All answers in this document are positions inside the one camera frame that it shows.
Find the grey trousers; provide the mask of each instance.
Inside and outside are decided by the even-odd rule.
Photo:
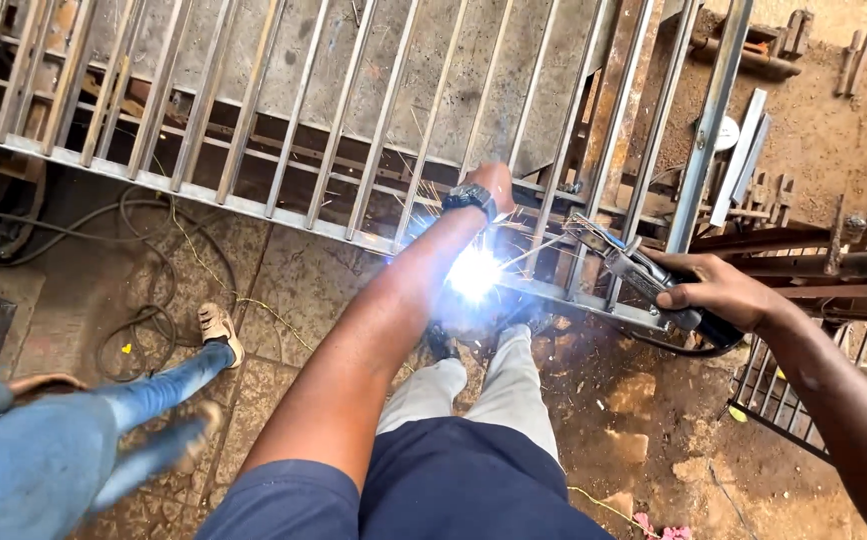
[[[466,384],[467,371],[456,358],[418,369],[386,402],[377,435],[407,422],[451,416],[454,398]],[[540,396],[540,374],[531,356],[531,329],[526,325],[512,325],[499,335],[497,354],[487,368],[483,390],[464,418],[512,428],[560,462],[554,427]]]

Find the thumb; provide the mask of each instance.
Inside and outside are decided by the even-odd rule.
[[[704,307],[717,299],[712,283],[680,283],[657,295],[657,307],[664,310],[682,310],[688,306]]]

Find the blue jeans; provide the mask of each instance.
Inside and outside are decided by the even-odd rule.
[[[202,418],[173,423],[120,458],[117,440],[233,362],[230,347],[209,343],[150,378],[37,399],[2,414],[0,539],[63,538],[88,510],[107,508],[180,458],[203,429]]]

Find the leg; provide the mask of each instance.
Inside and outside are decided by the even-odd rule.
[[[114,471],[93,499],[91,512],[113,505],[138,486],[178,461],[193,465],[207,448],[209,437],[223,422],[219,405],[204,401],[200,414],[171,423],[155,433],[143,446],[130,450],[116,460]]]
[[[116,428],[124,434],[190,398],[233,362],[234,351],[228,345],[211,342],[176,367],[95,392],[110,403]]]
[[[467,384],[467,370],[456,358],[444,358],[420,368],[406,378],[383,406],[377,435],[392,432],[404,423],[450,416],[454,398]]]
[[[466,418],[512,428],[558,459],[554,427],[540,396],[540,374],[531,356],[529,327],[512,325],[499,335],[483,391]]]

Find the navy blue t-shirt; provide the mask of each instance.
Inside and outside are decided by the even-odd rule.
[[[613,537],[571,507],[560,465],[523,433],[451,416],[379,435],[362,497],[323,463],[261,465],[234,483],[196,538]]]

